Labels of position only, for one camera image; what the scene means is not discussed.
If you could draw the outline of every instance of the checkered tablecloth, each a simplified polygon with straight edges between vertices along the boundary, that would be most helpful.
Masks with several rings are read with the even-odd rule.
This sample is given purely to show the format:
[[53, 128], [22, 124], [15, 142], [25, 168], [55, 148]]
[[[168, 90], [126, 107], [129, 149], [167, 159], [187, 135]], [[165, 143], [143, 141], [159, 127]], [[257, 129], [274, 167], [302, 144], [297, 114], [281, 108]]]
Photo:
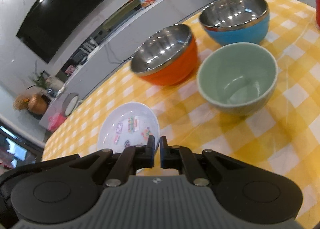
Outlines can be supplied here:
[[[194, 152], [210, 148], [284, 175], [303, 191], [297, 220], [312, 228], [320, 221], [320, 31], [315, 9], [296, 0], [266, 0], [269, 32], [262, 42], [277, 59], [276, 90], [256, 114], [241, 118], [215, 110], [198, 93], [196, 71], [179, 86], [151, 85], [123, 66], [62, 124], [44, 149], [43, 160], [96, 151], [100, 127], [112, 110], [137, 101], [157, 115], [169, 145]], [[219, 48], [201, 28], [198, 15], [188, 19], [203, 61]], [[165, 174], [159, 167], [145, 175]]]

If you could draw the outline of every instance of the green bowl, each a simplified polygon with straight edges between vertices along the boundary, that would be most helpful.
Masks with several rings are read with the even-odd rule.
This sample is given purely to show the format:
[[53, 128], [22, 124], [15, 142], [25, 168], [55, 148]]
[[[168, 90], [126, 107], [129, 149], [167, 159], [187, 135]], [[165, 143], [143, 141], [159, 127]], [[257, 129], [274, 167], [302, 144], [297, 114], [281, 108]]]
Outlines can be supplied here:
[[220, 111], [250, 115], [270, 99], [278, 67], [273, 55], [253, 43], [233, 43], [202, 62], [197, 84], [200, 94]]

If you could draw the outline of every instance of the red cup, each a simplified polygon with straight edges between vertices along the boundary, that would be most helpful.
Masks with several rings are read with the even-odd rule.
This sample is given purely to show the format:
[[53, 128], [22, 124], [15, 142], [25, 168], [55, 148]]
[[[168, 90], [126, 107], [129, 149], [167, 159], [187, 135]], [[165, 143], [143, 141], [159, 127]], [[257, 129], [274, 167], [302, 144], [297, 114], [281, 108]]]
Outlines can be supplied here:
[[316, 20], [318, 26], [320, 27], [320, 0], [316, 0]]

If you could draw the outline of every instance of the television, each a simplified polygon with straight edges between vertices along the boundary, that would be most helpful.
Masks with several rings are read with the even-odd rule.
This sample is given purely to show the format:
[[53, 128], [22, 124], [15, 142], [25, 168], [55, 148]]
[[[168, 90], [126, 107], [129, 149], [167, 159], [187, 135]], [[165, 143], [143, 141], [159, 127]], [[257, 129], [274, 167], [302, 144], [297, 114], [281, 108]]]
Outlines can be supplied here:
[[78, 24], [103, 0], [37, 0], [17, 37], [49, 63]]

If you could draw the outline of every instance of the white plate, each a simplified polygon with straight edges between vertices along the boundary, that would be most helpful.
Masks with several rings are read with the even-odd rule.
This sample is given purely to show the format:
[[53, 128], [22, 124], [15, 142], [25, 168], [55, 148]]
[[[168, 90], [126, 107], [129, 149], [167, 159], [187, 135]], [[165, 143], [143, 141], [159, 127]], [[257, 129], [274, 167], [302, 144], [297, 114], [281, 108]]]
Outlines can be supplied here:
[[[139, 130], [130, 132], [129, 118], [133, 117], [134, 119], [137, 116]], [[122, 123], [122, 129], [120, 133], [117, 133], [119, 123]], [[112, 149], [113, 153], [120, 153], [125, 149], [126, 141], [129, 141], [130, 146], [137, 144], [147, 145], [148, 131], [150, 131], [150, 135], [155, 137], [156, 151], [160, 139], [160, 126], [153, 111], [138, 102], [123, 104], [113, 110], [104, 121], [98, 137], [97, 150]]]

